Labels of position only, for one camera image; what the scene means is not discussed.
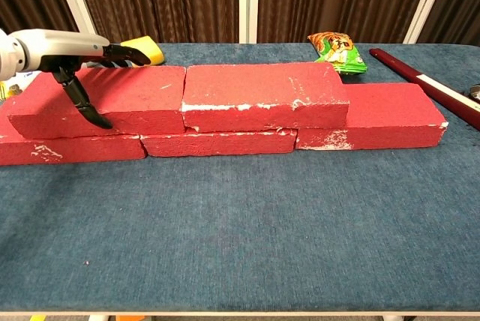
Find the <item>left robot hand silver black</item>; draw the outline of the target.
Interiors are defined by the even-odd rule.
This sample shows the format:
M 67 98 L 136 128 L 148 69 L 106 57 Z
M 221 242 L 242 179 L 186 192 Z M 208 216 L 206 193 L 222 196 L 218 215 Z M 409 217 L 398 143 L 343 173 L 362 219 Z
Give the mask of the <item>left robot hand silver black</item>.
M 19 31 L 15 38 L 24 48 L 25 69 L 51 73 L 79 113 L 103 129 L 111 129 L 113 125 L 91 104 L 76 72 L 86 62 L 97 62 L 110 68 L 116 65 L 126 68 L 130 62 L 138 66 L 150 63 L 150 59 L 138 49 L 110 43 L 96 34 L 36 28 Z

